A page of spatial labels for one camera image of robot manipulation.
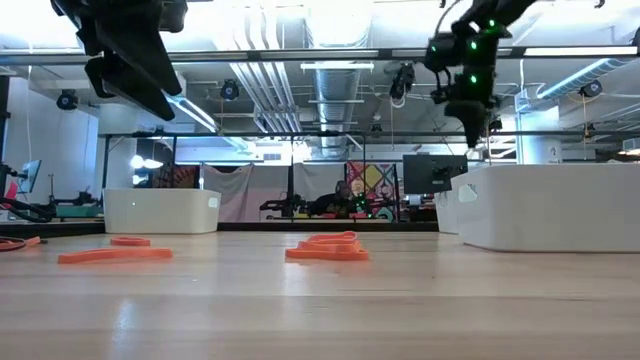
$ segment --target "pillar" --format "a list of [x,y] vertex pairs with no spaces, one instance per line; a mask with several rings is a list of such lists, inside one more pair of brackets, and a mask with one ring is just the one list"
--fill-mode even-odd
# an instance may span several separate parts
[[[541,111],[518,114],[518,131],[558,130],[557,106]],[[516,138],[518,164],[558,164],[562,162],[562,144],[553,136],[518,136]]]
[[[98,135],[130,134],[138,130],[138,109],[124,104],[103,104],[98,117]],[[96,176],[93,195],[102,193],[102,174],[104,169],[104,138],[98,138],[96,151]],[[107,169],[107,188],[133,187],[134,169],[131,158],[136,154],[137,140],[112,137],[109,142],[109,160]]]

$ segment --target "wall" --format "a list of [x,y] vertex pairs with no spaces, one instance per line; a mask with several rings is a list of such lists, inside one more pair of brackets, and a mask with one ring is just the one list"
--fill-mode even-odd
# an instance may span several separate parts
[[30,91],[22,78],[11,79],[8,110],[11,118],[7,121],[3,161],[21,169],[30,160],[29,132],[31,160],[42,160],[33,193],[27,195],[29,202],[48,202],[49,174],[54,174],[57,198],[75,198],[78,191],[93,183],[98,134],[94,116],[58,109],[54,100]]

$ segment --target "wooden tabletop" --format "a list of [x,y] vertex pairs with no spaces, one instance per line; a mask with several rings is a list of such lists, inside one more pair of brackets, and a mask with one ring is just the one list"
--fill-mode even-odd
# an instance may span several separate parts
[[369,262],[289,261],[303,234],[151,236],[175,257],[0,253],[0,358],[640,359],[640,256],[495,254],[362,233]]

